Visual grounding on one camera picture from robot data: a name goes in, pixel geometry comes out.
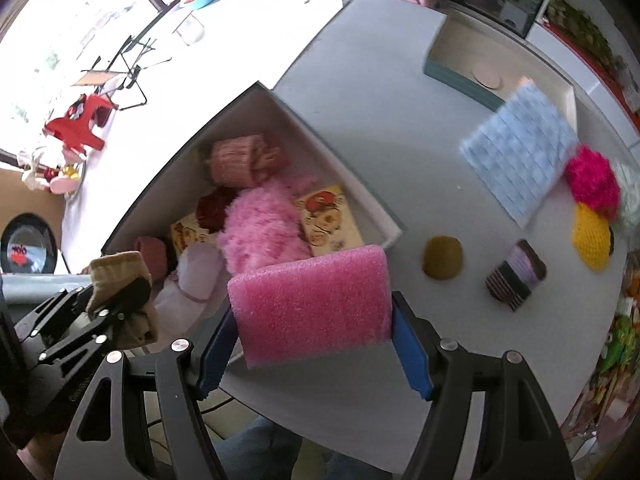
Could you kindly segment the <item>person's left hand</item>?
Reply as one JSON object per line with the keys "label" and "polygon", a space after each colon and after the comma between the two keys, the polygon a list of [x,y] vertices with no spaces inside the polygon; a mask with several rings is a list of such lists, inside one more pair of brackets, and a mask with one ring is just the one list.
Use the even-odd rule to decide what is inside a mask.
{"label": "person's left hand", "polygon": [[52,480],[65,438],[66,432],[36,434],[17,456],[36,479]]}

